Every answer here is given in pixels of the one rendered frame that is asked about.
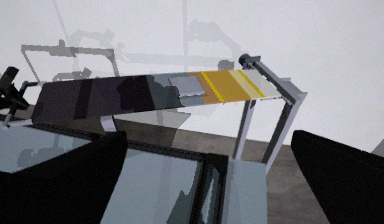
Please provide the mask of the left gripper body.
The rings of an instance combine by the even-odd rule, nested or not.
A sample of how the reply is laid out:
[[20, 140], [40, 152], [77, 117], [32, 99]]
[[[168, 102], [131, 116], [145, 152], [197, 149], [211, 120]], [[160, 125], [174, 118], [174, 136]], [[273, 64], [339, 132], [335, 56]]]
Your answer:
[[[6, 69], [6, 71], [4, 72], [4, 74], [2, 75], [1, 79], [0, 79], [0, 104], [1, 102], [3, 101], [3, 97], [1, 97], [2, 95], [6, 96], [6, 94], [8, 93], [10, 87], [12, 86], [12, 81], [14, 80], [14, 78], [16, 77], [17, 73], [19, 72], [19, 69], [15, 68], [15, 67], [8, 67]], [[4, 88], [3, 88], [4, 87]], [[7, 89], [8, 88], [8, 89]]]

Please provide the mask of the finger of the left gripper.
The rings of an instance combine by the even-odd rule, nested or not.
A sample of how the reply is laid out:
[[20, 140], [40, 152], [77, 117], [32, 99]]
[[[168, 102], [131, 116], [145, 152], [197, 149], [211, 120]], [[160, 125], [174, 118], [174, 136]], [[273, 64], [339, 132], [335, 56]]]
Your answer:
[[[6, 94], [6, 96], [4, 97], [3, 101], [10, 100], [10, 101], [13, 101], [13, 102], [20, 104], [22, 106], [29, 107], [29, 103], [18, 92], [18, 90], [16, 89], [14, 84], [15, 83], [13, 83], [12, 86], [10, 87], [10, 89], [9, 89], [8, 93]], [[10, 90], [11, 90], [11, 92], [10, 92]]]
[[[10, 109], [13, 104], [13, 101], [2, 101], [0, 104], [0, 110], [2, 109]], [[27, 107], [19, 105], [17, 110], [27, 110]]]

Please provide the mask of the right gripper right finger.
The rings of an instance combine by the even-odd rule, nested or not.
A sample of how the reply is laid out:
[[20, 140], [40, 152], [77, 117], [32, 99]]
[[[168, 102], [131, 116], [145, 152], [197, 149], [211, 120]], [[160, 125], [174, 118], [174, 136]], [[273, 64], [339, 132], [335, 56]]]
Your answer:
[[330, 224], [384, 224], [384, 157], [304, 130], [291, 149]]

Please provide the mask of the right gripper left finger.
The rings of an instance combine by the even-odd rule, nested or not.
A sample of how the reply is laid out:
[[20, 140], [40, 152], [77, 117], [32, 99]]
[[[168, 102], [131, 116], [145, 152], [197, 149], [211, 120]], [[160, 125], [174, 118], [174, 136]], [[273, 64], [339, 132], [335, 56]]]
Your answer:
[[100, 224], [128, 150], [116, 131], [13, 173], [0, 171], [0, 224]]

